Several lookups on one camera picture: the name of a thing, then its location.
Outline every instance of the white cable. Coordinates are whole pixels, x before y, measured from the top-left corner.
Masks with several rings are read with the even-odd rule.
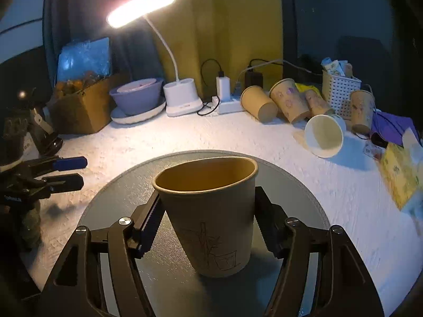
[[[240,74],[238,75],[238,79],[236,79],[236,81],[237,81],[237,82],[239,82],[239,81],[240,81],[240,77],[241,77],[241,75],[242,75],[243,73],[245,73],[246,71],[250,70],[250,69],[255,69],[255,68],[258,68],[258,67],[263,67],[263,66],[265,66],[265,65],[272,64],[272,63],[275,63],[275,62],[282,62],[282,63],[286,63],[286,64],[289,64],[289,65],[293,66],[294,68],[297,68],[297,69],[299,69],[299,70],[303,70],[303,71],[305,71],[305,72],[307,72],[307,73],[309,73],[309,74],[312,74],[312,73],[313,73],[312,71],[310,71],[310,70],[308,70],[308,69],[306,69],[306,68],[303,68],[303,67],[298,67],[297,65],[292,64],[291,62],[288,62],[288,61],[286,61],[286,60],[284,60],[284,59],[278,58],[278,59],[274,59],[274,60],[272,60],[272,61],[268,61],[268,62],[265,62],[265,63],[262,63],[262,64],[257,64],[257,65],[253,65],[252,67],[247,67],[247,68],[245,68],[244,70],[242,70],[242,71],[240,72]]]
[[[144,19],[149,23],[149,25],[154,30],[154,32],[156,33],[157,37],[159,37],[159,39],[162,41],[164,47],[166,48],[166,50],[168,51],[169,55],[171,56],[171,59],[172,59],[172,62],[173,62],[173,67],[175,68],[176,82],[179,82],[178,66],[176,65],[175,57],[173,56],[171,49],[169,48],[168,44],[164,41],[162,35],[156,29],[156,27],[154,27],[153,23],[150,21],[150,19],[147,17],[146,14],[144,15]]]

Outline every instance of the tipped-over paper cup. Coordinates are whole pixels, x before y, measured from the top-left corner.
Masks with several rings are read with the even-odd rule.
[[[213,157],[158,174],[158,190],[193,268],[209,277],[242,270],[251,254],[255,177],[247,157]]]
[[[311,116],[307,103],[291,78],[277,82],[270,89],[270,98],[275,101],[291,124]]]
[[[311,115],[317,116],[320,114],[334,114],[335,111],[329,104],[323,100],[314,90],[307,90],[304,92],[305,99],[310,107]]]
[[[341,150],[345,132],[345,121],[339,115],[317,115],[305,126],[305,142],[316,156],[328,158]]]
[[[367,135],[370,133],[374,112],[374,96],[365,90],[350,94],[352,130]]]
[[[275,119],[278,107],[259,86],[250,86],[241,95],[241,105],[262,123]]]

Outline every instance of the lamp gooseneck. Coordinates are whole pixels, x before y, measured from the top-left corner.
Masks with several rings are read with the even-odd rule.
[[[159,39],[162,41],[164,47],[166,48],[166,50],[168,51],[169,55],[171,56],[171,59],[172,59],[172,62],[173,62],[173,67],[175,68],[176,82],[179,82],[178,66],[176,65],[176,60],[175,60],[175,57],[172,54],[171,49],[169,48],[168,44],[165,42],[165,40],[163,39],[163,37],[160,34],[160,32],[156,29],[156,27],[153,25],[153,23],[150,21],[150,19],[148,18],[148,16],[146,14],[144,15],[144,19],[149,23],[149,25],[154,30],[154,32],[156,33],[157,37],[159,37]]]

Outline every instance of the power strip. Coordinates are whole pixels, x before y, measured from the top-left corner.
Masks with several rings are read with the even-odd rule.
[[[212,108],[215,108],[216,105],[219,103],[219,99],[217,96],[212,97]],[[226,113],[234,113],[234,112],[242,112],[244,108],[241,106],[241,100],[239,98],[231,96],[229,101],[221,101],[219,106],[216,109],[217,113],[219,114],[226,114]]]

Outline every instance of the cardboard box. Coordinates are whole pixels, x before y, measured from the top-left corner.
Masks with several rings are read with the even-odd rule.
[[[129,82],[128,74],[111,75],[74,94],[47,103],[54,129],[61,134],[90,134],[110,123],[116,106],[109,91]]]

